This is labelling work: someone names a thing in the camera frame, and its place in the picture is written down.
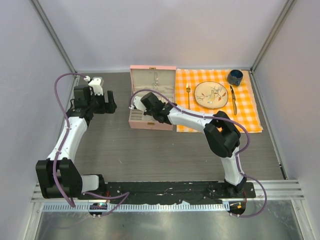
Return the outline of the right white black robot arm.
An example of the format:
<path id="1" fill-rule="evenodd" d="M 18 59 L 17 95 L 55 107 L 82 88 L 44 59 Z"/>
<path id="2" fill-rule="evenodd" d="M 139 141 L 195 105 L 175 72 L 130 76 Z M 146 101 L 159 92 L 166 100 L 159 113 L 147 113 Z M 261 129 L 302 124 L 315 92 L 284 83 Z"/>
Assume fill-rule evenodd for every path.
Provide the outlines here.
<path id="1" fill-rule="evenodd" d="M 133 105 L 161 124 L 184 126 L 204 134 L 210 150 L 221 159 L 226 193 L 236 198 L 244 192 L 247 178 L 237 156 L 241 133 L 225 112 L 196 113 L 175 103 L 164 103 L 153 92 L 134 97 Z"/>

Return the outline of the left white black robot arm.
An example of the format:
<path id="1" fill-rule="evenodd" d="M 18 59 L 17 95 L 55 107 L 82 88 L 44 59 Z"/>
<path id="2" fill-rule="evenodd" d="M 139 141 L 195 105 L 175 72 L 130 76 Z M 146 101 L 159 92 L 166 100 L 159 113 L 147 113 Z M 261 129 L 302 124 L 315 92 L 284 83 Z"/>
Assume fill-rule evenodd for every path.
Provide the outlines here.
<path id="1" fill-rule="evenodd" d="M 62 198 L 61 190 L 68 198 L 78 198 L 89 192 L 100 200 L 107 192 L 101 174 L 80 175 L 74 161 L 81 138 L 95 114 L 113 114 L 117 105 L 113 91 L 97 94 L 89 85 L 73 89 L 74 97 L 66 112 L 63 131 L 53 151 L 45 160 L 36 163 L 35 170 L 42 196 L 45 199 Z"/>

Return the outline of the pink jewelry box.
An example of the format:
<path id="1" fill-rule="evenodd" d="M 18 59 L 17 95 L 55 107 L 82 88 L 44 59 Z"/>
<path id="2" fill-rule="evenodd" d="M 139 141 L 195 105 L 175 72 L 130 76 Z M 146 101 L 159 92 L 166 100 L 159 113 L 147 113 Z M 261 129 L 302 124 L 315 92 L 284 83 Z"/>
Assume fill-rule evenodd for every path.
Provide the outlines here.
<path id="1" fill-rule="evenodd" d="M 131 65 L 131 91 L 134 94 L 141 89 L 155 90 L 174 102 L 176 70 L 175 66 Z M 172 125 L 159 123 L 138 109 L 130 110 L 128 123 L 132 129 L 172 131 L 174 128 Z"/>

